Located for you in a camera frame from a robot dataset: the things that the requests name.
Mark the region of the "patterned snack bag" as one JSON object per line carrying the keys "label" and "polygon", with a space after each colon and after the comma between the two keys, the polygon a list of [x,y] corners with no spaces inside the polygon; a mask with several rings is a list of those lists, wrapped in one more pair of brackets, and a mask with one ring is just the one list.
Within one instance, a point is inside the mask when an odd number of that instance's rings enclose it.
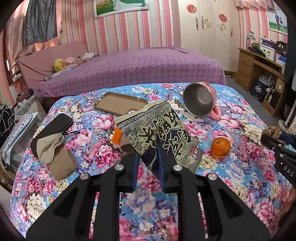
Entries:
{"label": "patterned snack bag", "polygon": [[177,164],[196,173],[202,151],[168,101],[149,103],[117,117],[115,124],[155,175],[159,162],[157,142],[165,156],[172,156]]}

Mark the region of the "white fan stand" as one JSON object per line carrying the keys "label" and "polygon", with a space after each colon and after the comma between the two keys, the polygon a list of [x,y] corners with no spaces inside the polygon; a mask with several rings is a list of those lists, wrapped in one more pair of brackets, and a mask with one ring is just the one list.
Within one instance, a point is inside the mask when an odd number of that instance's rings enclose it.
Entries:
{"label": "white fan stand", "polygon": [[295,132],[295,102],[292,106],[285,105],[278,127],[286,133]]}

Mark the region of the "black box under desk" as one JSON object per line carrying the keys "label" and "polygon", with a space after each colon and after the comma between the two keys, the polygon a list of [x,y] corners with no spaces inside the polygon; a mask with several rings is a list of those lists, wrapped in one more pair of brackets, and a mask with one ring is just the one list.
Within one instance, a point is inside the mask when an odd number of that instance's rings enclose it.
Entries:
{"label": "black box under desk", "polygon": [[250,94],[262,103],[267,95],[267,88],[268,86],[264,82],[256,80],[252,85]]}

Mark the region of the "blue floral quilt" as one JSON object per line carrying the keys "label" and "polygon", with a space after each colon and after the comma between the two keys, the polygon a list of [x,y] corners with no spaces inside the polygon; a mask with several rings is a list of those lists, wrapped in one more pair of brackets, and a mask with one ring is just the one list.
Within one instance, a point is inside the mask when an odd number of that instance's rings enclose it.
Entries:
{"label": "blue floral quilt", "polygon": [[[257,215],[272,234],[278,231],[283,205],[291,185],[275,168],[274,153],[260,142],[265,123],[234,89],[214,85],[222,116],[198,118],[187,112],[182,93],[186,85],[140,84],[112,88],[111,91],[140,97],[149,103],[166,100],[167,115],[156,127],[145,125],[132,132],[132,144],[144,146],[135,191],[120,195],[119,234],[121,240],[176,240],[178,237],[177,197],[161,191],[154,175],[158,170],[156,144],[164,157],[179,154],[184,141],[173,126],[183,125],[186,140],[198,146],[201,155],[197,174],[215,173]],[[59,114],[73,119],[70,135],[62,148],[70,150],[78,168],[68,177],[55,180],[49,165],[41,163],[27,148],[16,173],[10,221],[22,234],[49,205],[82,173],[97,175],[117,164],[123,151],[112,145],[115,116],[95,109],[106,89],[57,101],[41,124],[45,128]]]}

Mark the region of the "white storage box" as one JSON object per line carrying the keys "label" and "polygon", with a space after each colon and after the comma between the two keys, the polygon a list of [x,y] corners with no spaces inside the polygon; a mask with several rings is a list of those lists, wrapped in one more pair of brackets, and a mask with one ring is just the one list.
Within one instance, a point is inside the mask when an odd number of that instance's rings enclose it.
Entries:
{"label": "white storage box", "polygon": [[259,44],[259,47],[260,47],[260,50],[265,54],[265,57],[267,59],[275,62],[275,60],[276,60],[275,49],[273,49],[269,46],[263,45],[263,44]]}

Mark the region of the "wooden desk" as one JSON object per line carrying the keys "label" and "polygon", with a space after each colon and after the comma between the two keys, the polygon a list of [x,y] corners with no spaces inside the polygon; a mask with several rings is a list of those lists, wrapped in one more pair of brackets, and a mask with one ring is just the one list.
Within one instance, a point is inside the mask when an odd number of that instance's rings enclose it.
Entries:
{"label": "wooden desk", "polygon": [[[235,83],[247,92],[260,90],[262,106],[272,115],[283,110],[286,86],[279,64],[259,54],[239,48],[238,69]],[[256,87],[260,77],[267,77],[270,87]]]}

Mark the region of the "black glasses case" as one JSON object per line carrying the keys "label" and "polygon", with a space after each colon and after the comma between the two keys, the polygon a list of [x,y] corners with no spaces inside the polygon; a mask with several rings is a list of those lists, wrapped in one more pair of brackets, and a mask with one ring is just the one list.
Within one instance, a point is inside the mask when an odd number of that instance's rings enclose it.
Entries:
{"label": "black glasses case", "polygon": [[37,141],[41,138],[56,134],[65,133],[73,125],[74,121],[68,115],[62,113],[57,115],[41,132],[31,141],[31,150],[37,158]]}

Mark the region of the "small framed couple photo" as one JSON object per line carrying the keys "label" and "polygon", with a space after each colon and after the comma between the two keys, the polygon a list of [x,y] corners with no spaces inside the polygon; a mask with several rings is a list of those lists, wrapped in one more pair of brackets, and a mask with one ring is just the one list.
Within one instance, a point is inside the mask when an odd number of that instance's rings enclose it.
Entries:
{"label": "small framed couple photo", "polygon": [[287,35],[287,17],[281,9],[267,10],[268,29]]}

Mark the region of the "brown phone case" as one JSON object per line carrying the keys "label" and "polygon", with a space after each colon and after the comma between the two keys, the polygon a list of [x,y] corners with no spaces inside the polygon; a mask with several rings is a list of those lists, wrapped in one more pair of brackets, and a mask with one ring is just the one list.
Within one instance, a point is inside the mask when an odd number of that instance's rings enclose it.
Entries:
{"label": "brown phone case", "polygon": [[143,98],[115,92],[107,92],[94,103],[94,108],[116,116],[142,109],[148,101]]}

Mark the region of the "white wardrobe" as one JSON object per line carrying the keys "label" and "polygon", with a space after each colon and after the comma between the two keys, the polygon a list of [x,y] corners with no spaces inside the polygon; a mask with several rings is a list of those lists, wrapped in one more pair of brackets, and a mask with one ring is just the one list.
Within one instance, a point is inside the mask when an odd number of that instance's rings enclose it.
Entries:
{"label": "white wardrobe", "polygon": [[216,60],[236,72],[239,60],[239,15],[232,0],[178,1],[181,46]]}

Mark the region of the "purple dotted bed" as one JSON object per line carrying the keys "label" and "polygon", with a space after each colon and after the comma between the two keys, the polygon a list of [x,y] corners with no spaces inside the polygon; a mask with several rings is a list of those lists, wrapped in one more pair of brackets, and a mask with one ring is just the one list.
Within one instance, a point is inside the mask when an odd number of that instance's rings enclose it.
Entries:
{"label": "purple dotted bed", "polygon": [[208,82],[224,85],[219,63],[180,47],[135,49],[93,57],[34,88],[39,98],[146,83]]}

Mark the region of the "yellow duck plush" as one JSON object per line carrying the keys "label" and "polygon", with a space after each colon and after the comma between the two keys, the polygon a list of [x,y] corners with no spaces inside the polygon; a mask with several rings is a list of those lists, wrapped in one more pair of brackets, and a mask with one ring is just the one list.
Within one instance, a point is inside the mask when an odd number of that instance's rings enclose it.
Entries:
{"label": "yellow duck plush", "polygon": [[55,72],[59,72],[66,69],[66,61],[62,58],[57,58],[53,63],[53,69]]}

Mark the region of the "pink headboard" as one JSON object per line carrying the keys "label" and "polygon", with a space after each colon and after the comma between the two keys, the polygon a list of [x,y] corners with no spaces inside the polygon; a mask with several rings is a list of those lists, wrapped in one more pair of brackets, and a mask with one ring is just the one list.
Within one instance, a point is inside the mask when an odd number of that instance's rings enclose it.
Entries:
{"label": "pink headboard", "polygon": [[60,44],[23,56],[17,65],[26,85],[34,89],[45,77],[54,73],[53,63],[56,59],[82,57],[86,52],[88,50],[82,41]]}

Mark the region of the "grey window curtain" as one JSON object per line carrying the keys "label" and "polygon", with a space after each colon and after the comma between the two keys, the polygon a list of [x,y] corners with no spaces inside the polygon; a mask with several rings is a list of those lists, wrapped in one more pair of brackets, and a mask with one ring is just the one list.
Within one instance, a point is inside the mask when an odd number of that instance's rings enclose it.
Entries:
{"label": "grey window curtain", "polygon": [[48,42],[58,37],[57,1],[29,1],[23,24],[23,44]]}

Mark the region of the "framed wedding picture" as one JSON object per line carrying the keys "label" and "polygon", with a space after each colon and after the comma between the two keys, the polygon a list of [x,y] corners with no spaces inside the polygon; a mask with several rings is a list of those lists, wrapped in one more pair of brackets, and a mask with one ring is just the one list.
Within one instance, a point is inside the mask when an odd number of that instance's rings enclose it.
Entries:
{"label": "framed wedding picture", "polygon": [[149,10],[149,1],[145,0],[95,0],[92,1],[92,5],[93,19],[130,11]]}

